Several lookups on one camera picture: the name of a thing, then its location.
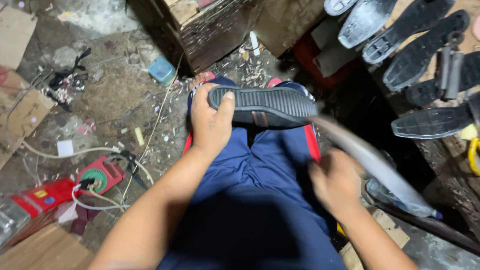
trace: rubber sole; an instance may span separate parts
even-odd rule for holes
[[[375,35],[388,21],[397,0],[360,0],[340,30],[338,40],[347,49]]]
[[[420,110],[392,122],[395,136],[412,139],[437,139],[453,135],[470,124],[473,118],[468,104],[454,108]]]
[[[415,0],[391,27],[363,48],[363,59],[370,64],[382,62],[407,38],[434,27],[454,3],[455,0]]]
[[[460,76],[460,92],[480,85],[480,51],[465,55]],[[440,95],[437,79],[421,82],[407,89],[409,103],[421,107],[441,98]]]
[[[259,127],[294,128],[309,124],[318,115],[314,100],[289,87],[239,88],[216,86],[208,93],[208,104],[217,110],[227,92],[235,95],[233,122]]]
[[[339,16],[351,8],[358,0],[326,0],[325,11],[330,16]]]
[[[391,91],[399,91],[416,82],[427,71],[435,52],[448,42],[448,35],[464,32],[470,25],[465,10],[459,10],[442,19],[434,28],[408,44],[393,60],[383,81]]]

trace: black rubber sole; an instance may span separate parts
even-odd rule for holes
[[[460,80],[459,92],[480,85],[480,51],[465,55]],[[410,104],[426,106],[441,98],[437,87],[437,79],[428,80],[407,89],[407,100]]]
[[[383,81],[391,91],[399,91],[416,82],[427,71],[435,52],[448,42],[448,35],[464,32],[470,25],[465,10],[459,10],[442,19],[434,28],[408,44],[393,60]]]
[[[388,21],[398,0],[360,0],[340,30],[338,40],[347,49],[375,35]]]
[[[358,0],[325,0],[325,11],[330,16],[339,16],[351,8]]]
[[[434,27],[454,3],[455,0],[415,0],[390,28],[363,48],[363,59],[370,64],[382,62],[407,38]]]
[[[242,89],[216,86],[208,94],[208,104],[217,110],[227,92],[235,95],[233,122],[259,127],[293,128],[309,124],[318,115],[314,100],[289,87]]]
[[[420,110],[392,122],[395,136],[437,139],[453,135],[473,123],[468,104],[454,108]]]

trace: white chalk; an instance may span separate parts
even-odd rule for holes
[[[139,127],[135,128],[135,135],[137,135],[138,144],[140,146],[143,146],[145,144],[145,141],[142,135],[142,130]]]
[[[258,40],[257,40],[257,35],[255,35],[255,33],[253,31],[250,32],[250,40],[252,41],[252,47],[253,49],[254,48],[257,48],[255,50],[253,50],[253,54],[255,56],[259,56],[260,55],[260,49],[258,49]]]

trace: yellow handle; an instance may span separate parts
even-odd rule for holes
[[[479,138],[473,138],[470,142],[470,147],[468,148],[468,161],[470,163],[470,168],[478,176],[480,176],[480,170],[477,167],[477,161],[480,160],[477,155],[477,147],[479,142]]]

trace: tattoo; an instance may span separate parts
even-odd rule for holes
[[[212,128],[216,127],[216,120],[209,120],[208,121],[208,129],[212,130]]]

